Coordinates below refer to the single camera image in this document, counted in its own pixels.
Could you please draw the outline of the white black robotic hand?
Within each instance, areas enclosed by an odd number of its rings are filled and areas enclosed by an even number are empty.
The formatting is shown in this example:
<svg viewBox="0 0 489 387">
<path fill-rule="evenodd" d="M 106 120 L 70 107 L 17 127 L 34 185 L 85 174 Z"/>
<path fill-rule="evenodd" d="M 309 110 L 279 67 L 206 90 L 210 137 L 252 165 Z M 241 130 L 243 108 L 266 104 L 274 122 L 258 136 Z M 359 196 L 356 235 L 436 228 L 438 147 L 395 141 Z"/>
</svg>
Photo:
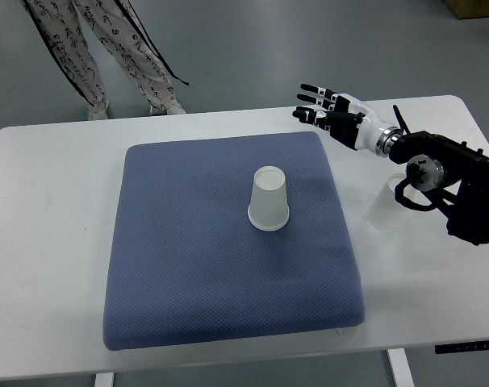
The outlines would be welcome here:
<svg viewBox="0 0 489 387">
<path fill-rule="evenodd" d="M 387 157 L 393 143 L 403 134 L 395 125 L 382 120 L 370 105 L 348 94 L 301 84 L 298 106 L 292 113 L 301 123 L 313 125 L 354 151 L 369 150 Z"/>
</svg>

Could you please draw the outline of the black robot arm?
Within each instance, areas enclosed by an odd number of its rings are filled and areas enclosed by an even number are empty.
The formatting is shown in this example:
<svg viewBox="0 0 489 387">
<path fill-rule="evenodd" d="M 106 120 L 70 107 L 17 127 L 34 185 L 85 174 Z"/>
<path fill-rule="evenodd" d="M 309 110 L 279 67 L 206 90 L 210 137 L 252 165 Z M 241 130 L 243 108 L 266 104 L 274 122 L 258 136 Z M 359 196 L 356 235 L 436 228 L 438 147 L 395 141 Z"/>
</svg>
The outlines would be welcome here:
<svg viewBox="0 0 489 387">
<path fill-rule="evenodd" d="M 449 235 L 476 246 L 489 243 L 489 157 L 465 141 L 411 133 L 399 108 L 393 109 L 403 134 L 391 145 L 389 159 L 406 165 L 395 200 L 410 210 L 439 210 Z"/>
</svg>

